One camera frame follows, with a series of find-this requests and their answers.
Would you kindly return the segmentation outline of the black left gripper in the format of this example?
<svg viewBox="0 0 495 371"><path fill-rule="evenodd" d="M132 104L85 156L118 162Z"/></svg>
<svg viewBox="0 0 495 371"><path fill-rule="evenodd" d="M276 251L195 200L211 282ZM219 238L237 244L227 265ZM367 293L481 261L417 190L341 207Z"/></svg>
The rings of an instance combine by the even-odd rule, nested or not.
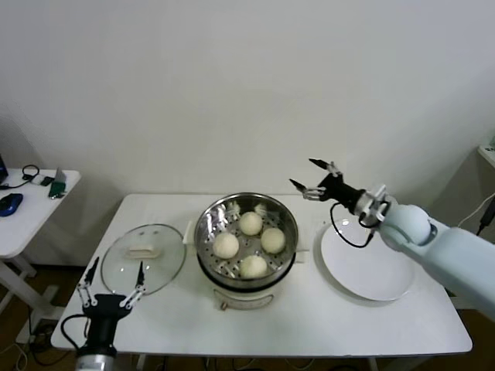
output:
<svg viewBox="0 0 495 371"><path fill-rule="evenodd" d="M83 350L115 350L114 337L118 322L128 315L128 309L144 295L146 289L145 272L141 261L134 290L128 295L121 294L96 294L91 290L94 275L97 271L99 258L84 275L83 280L77 284L83 313L90 319L90 327Z"/></svg>

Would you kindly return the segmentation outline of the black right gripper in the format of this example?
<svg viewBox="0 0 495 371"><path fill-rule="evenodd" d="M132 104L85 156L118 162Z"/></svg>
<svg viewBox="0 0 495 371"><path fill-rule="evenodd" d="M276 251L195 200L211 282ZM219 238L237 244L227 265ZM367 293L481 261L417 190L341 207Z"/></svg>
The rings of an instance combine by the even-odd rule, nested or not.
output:
<svg viewBox="0 0 495 371"><path fill-rule="evenodd" d="M356 205L365 190L355 189L347 185L343 181L343 173L336 167L334 162L326 162L317 158L310 158L309 161L326 170L329 175L318 184L318 187L306 187L294 179L289 179L290 183L302 194L302 197L307 200L319 200L321 202L333 199L349 212L354 213Z"/></svg>

